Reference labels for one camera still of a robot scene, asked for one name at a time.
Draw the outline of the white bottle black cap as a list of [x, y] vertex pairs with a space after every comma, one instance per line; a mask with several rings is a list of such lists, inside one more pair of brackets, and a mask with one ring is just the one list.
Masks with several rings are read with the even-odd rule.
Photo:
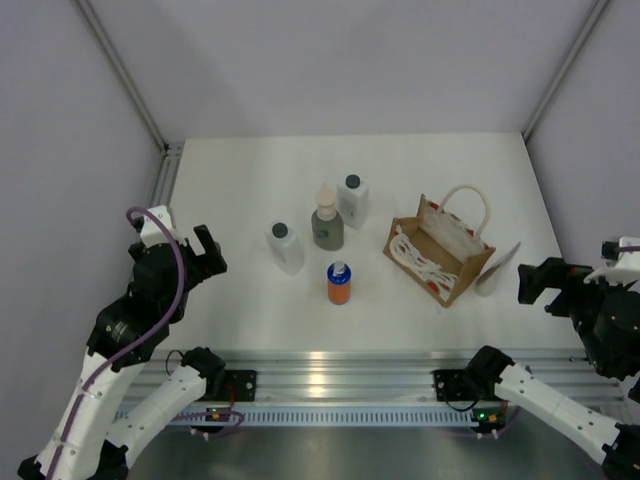
[[266, 229], [265, 236], [276, 265], [288, 275], [296, 275], [304, 265], [297, 233], [284, 222], [274, 221]]
[[344, 223], [360, 229], [369, 211], [369, 186], [357, 174], [349, 174], [337, 184], [336, 205]]

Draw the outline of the patterned canvas bag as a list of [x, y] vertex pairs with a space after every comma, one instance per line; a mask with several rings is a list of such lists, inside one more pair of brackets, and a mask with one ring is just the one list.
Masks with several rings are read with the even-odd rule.
[[[475, 192], [484, 207], [482, 220], [475, 228], [445, 209], [454, 194], [462, 190]], [[470, 286], [487, 296], [521, 246], [517, 243], [487, 267], [496, 251], [482, 239], [490, 217], [488, 197], [472, 184], [453, 187], [439, 203], [422, 196], [415, 216], [392, 221], [383, 253], [444, 308], [451, 307]]]

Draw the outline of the green pump bottle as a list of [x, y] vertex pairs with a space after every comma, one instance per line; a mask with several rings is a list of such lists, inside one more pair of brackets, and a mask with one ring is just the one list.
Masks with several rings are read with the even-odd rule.
[[314, 243], [326, 251], [344, 245], [344, 221], [336, 207], [337, 194], [324, 183], [315, 195], [316, 210], [311, 216]]

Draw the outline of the orange bottle blue cap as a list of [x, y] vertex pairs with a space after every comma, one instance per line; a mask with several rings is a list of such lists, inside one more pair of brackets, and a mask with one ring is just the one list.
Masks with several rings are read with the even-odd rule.
[[346, 304], [351, 296], [352, 271], [344, 261], [336, 261], [327, 269], [327, 293], [335, 305]]

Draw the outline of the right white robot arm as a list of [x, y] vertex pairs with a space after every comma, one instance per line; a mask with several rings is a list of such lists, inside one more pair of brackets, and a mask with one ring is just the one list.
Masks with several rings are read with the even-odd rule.
[[[623, 380], [639, 373], [639, 265], [630, 253], [592, 269], [549, 258], [518, 268], [518, 301], [531, 305], [546, 289], [558, 294], [546, 306], [571, 320], [596, 372]], [[581, 405], [539, 380], [502, 351], [482, 347], [465, 370], [467, 389], [485, 400], [515, 403], [580, 447], [609, 479], [639, 476], [639, 427]]]

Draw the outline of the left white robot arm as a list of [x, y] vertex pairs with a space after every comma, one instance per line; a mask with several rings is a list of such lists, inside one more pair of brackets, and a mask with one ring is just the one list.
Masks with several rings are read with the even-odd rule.
[[182, 320], [190, 291], [227, 270], [208, 228], [199, 225], [194, 233], [202, 254], [187, 240], [175, 246], [166, 241], [130, 246], [133, 278], [125, 294], [99, 312], [59, 426], [39, 454], [21, 462], [19, 478], [123, 479], [141, 451], [185, 407], [224, 392], [224, 360], [196, 347], [128, 418], [114, 419], [129, 386], [169, 336], [170, 325]]

